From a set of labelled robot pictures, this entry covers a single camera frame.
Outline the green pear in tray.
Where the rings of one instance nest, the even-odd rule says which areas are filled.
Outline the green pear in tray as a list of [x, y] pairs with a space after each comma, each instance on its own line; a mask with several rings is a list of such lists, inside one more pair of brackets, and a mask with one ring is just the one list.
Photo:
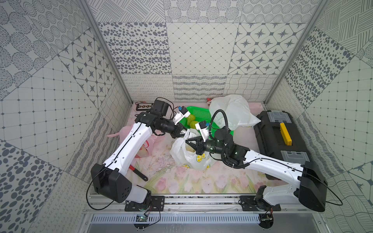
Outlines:
[[196, 119], [196, 117], [192, 114], [190, 114], [187, 118], [187, 123], [190, 124], [190, 122], [194, 121]]
[[192, 128], [192, 129], [196, 129], [196, 124], [199, 124], [199, 122], [193, 120], [193, 121], [190, 122], [189, 127]]

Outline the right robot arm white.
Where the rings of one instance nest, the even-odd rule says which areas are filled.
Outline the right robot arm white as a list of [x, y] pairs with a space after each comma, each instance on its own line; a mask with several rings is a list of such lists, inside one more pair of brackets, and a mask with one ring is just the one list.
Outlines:
[[186, 140], [196, 154], [219, 154], [221, 161], [230, 168], [260, 171], [287, 183], [272, 188], [261, 186], [254, 199], [254, 205], [258, 209], [271, 210], [280, 204], [300, 203], [313, 211], [325, 211], [328, 184], [312, 162], [298, 164], [282, 161], [238, 145], [233, 141], [228, 124], [217, 130], [213, 136], [211, 128], [206, 127], [204, 121], [196, 127], [201, 135]]

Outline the black terminal strip block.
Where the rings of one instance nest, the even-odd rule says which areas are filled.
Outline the black terminal strip block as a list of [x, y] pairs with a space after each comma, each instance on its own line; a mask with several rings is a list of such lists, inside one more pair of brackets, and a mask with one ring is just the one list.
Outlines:
[[153, 106], [154, 103], [138, 102], [136, 103], [136, 111], [148, 111], [152, 109]]

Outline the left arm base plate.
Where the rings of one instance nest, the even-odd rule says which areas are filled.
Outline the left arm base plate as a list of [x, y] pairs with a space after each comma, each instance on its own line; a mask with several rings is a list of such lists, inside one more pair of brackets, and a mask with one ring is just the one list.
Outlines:
[[133, 201], [126, 201], [125, 212], [145, 212], [149, 211], [159, 211], [164, 210], [165, 196], [148, 196], [144, 202], [136, 203]]

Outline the green plastic basket tray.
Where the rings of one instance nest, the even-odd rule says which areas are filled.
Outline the green plastic basket tray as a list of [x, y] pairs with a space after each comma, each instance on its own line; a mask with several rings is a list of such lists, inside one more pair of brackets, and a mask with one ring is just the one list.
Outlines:
[[[186, 107], [188, 109], [188, 111], [191, 113], [191, 115], [194, 115], [195, 116], [195, 121], [206, 121], [207, 123], [210, 123], [211, 121], [211, 114], [209, 112], [208, 109], [205, 109], [205, 108], [201, 108], [201, 107], [195, 107], [195, 106], [189, 106], [189, 107]], [[212, 129], [211, 129], [211, 133], [213, 136], [215, 136], [215, 132], [217, 129], [220, 129], [221, 127], [219, 127], [217, 124], [216, 124], [216, 121], [217, 120], [217, 117], [214, 119], [214, 122], [212, 124]], [[184, 125], [184, 127], [186, 127], [187, 129], [190, 128], [189, 124], [187, 123], [187, 118], [183, 118], [181, 121], [180, 121], [181, 124]], [[234, 131], [230, 131], [230, 134], [233, 136], [234, 135]]]

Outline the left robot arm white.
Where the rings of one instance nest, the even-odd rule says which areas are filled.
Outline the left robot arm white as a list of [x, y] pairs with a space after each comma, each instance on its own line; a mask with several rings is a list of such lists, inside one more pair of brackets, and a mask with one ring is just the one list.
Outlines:
[[131, 131], [115, 152], [103, 164], [92, 167], [91, 184], [98, 194], [117, 203], [129, 201], [150, 205], [151, 192], [132, 184], [125, 175], [142, 145], [156, 131], [168, 133], [172, 138], [185, 135], [186, 128], [180, 121], [190, 116], [190, 112], [184, 106], [178, 107], [174, 118], [167, 119], [165, 115], [169, 106], [164, 101], [155, 100], [151, 109], [137, 115]]

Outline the white lemon-print plastic bag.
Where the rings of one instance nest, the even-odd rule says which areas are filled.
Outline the white lemon-print plastic bag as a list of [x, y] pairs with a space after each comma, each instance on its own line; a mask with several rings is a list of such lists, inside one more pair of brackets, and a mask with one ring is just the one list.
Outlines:
[[214, 165], [216, 161], [213, 160], [209, 154], [203, 153], [202, 155], [197, 155], [196, 150], [186, 143], [187, 139], [197, 136], [200, 136], [197, 130], [187, 129], [184, 137], [175, 140], [170, 154], [177, 166], [204, 171]]

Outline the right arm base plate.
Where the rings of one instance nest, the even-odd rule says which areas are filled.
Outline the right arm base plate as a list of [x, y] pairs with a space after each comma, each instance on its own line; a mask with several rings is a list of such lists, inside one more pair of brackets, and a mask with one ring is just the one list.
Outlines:
[[271, 205], [255, 196], [240, 196], [239, 205], [243, 211], [281, 211], [280, 204]]

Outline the red black pipe wrench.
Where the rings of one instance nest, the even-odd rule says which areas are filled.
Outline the red black pipe wrench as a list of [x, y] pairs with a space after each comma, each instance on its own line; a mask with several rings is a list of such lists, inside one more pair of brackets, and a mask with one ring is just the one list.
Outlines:
[[148, 181], [148, 177], [145, 176], [143, 173], [141, 173], [139, 170], [137, 170], [135, 167], [133, 167], [132, 165], [129, 166], [129, 169], [134, 173], [136, 174], [138, 177], [140, 177], [142, 180], [144, 181]]

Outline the plain white plastic bag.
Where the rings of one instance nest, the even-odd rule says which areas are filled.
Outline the plain white plastic bag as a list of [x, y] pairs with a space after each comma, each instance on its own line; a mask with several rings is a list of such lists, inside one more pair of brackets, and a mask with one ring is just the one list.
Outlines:
[[253, 127], [261, 122], [251, 113], [248, 102], [240, 95], [214, 98], [209, 106], [209, 112], [213, 115], [219, 109], [226, 113], [231, 131], [235, 131], [238, 127]]

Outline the floral pink table mat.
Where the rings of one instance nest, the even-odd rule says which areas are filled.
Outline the floral pink table mat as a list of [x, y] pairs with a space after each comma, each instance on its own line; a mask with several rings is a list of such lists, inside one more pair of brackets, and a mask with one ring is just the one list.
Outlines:
[[133, 160], [132, 166], [146, 175], [148, 181], [131, 170], [126, 178], [133, 184], [151, 190], [153, 194], [255, 193], [262, 185], [286, 184], [282, 180], [269, 180], [262, 172], [232, 169], [219, 161], [203, 171], [177, 166], [170, 155], [174, 141], [169, 134], [158, 137], [150, 157]]

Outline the aluminium mounting rail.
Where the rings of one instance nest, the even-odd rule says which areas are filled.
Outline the aluminium mounting rail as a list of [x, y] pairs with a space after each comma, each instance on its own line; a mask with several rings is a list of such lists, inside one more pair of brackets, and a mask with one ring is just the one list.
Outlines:
[[[171, 194], [163, 195], [164, 201], [162, 214], [181, 214], [181, 213], [259, 213], [264, 214], [264, 210], [254, 207], [254, 196], [249, 194], [212, 194], [212, 195], [182, 195]], [[84, 214], [121, 214], [130, 213], [126, 211], [126, 205], [132, 205], [131, 202], [111, 202], [110, 199], [101, 195], [92, 194], [88, 197], [91, 207], [83, 208]]]

